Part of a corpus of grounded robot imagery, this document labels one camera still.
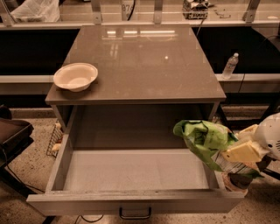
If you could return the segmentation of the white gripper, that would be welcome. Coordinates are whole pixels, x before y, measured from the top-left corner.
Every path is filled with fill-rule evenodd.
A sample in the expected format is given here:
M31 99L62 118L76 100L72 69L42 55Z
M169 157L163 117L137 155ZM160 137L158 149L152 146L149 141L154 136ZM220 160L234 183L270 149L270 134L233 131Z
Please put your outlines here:
M269 150L274 159L280 160L280 113L268 116L259 125L253 124L239 131L235 136L239 140L254 137L263 148ZM229 162L260 162L262 160L251 140L232 146L224 150L221 155Z

